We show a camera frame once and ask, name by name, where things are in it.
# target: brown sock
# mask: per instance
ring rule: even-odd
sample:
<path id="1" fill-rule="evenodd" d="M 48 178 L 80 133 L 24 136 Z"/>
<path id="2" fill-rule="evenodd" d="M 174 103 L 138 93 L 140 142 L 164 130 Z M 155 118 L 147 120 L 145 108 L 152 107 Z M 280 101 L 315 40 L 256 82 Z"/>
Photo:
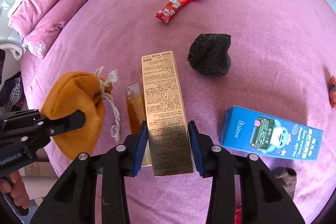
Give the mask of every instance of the brown sock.
<path id="1" fill-rule="evenodd" d="M 294 199 L 296 186 L 296 172 L 289 167 L 278 167 L 272 171 L 273 175 L 280 181 L 281 185 L 288 193 L 290 198 Z"/>

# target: bed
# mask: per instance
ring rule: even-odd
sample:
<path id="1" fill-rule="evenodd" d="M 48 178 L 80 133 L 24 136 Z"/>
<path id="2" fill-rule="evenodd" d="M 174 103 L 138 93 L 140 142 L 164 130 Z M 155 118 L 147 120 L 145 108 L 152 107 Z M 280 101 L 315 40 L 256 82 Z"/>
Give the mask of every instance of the bed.
<path id="1" fill-rule="evenodd" d="M 93 73 L 105 66 L 107 74 L 117 69 L 112 95 L 120 111 L 122 142 L 130 132 L 124 88 L 142 82 L 141 56 L 173 50 L 187 120 L 194 120 L 214 143 L 225 110 L 232 105 L 324 131 L 316 161 L 262 158 L 270 169 L 296 170 L 294 202 L 306 223 L 311 223 L 336 187 L 336 114 L 327 87 L 336 71 L 335 13 L 325 0 L 202 0 L 188 4 L 164 24 L 155 14 L 168 1 L 88 0 L 44 59 L 29 51 L 23 56 L 28 107 L 40 109 L 66 72 Z M 208 79 L 190 67 L 189 47 L 201 33 L 231 35 L 231 69 L 226 76 Z M 106 105 L 95 155 L 115 146 L 110 135 L 113 124 L 113 112 Z M 62 174 L 70 160 L 53 141 L 46 151 L 57 174 Z M 205 223 L 210 188 L 211 179 L 201 179 L 198 173 L 154 178 L 151 168 L 143 168 L 136 179 L 126 178 L 131 222 Z M 99 193 L 97 197 L 99 223 Z"/>

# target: rope knot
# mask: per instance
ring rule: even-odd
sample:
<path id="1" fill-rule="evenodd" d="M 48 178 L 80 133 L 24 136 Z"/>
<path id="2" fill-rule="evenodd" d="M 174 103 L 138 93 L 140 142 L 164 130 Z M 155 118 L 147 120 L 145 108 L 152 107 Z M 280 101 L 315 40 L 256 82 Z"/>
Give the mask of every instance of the rope knot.
<path id="1" fill-rule="evenodd" d="M 112 137 L 115 139 L 116 143 L 118 143 L 119 138 L 120 138 L 120 114 L 119 114 L 118 109 L 114 105 L 112 95 L 105 92 L 105 88 L 109 87 L 110 85 L 112 85 L 118 80 L 118 75 L 117 75 L 117 71 L 113 70 L 108 74 L 107 80 L 103 82 L 103 80 L 100 79 L 100 75 L 103 69 L 104 67 L 98 68 L 96 72 L 94 73 L 94 75 L 97 77 L 100 98 L 102 100 L 108 101 L 110 105 L 112 106 L 112 110 L 113 110 L 114 117 L 115 117 L 115 124 L 111 127 L 111 134 L 112 134 Z"/>

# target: human hand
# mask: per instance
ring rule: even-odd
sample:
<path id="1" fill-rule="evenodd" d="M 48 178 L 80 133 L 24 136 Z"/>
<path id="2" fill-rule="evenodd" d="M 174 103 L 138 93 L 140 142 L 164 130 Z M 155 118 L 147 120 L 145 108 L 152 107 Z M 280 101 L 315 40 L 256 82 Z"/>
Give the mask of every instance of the human hand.
<path id="1" fill-rule="evenodd" d="M 19 171 L 11 173 L 9 177 L 14 185 L 11 187 L 8 181 L 0 179 L 0 192 L 3 194 L 10 193 L 16 206 L 27 209 L 29 207 L 29 197 Z"/>

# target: cartoon character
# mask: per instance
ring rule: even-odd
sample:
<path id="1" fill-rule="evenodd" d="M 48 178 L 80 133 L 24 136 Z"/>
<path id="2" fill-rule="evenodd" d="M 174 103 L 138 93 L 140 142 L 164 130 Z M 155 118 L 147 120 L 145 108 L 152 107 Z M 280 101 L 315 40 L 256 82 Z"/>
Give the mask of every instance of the cartoon character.
<path id="1" fill-rule="evenodd" d="M 274 128 L 268 148 L 266 150 L 260 150 L 266 154 L 267 152 L 272 152 L 276 148 L 283 148 L 285 145 L 288 145 L 290 141 L 291 135 L 288 133 L 287 129 L 282 127 L 278 120 L 274 120 Z"/>

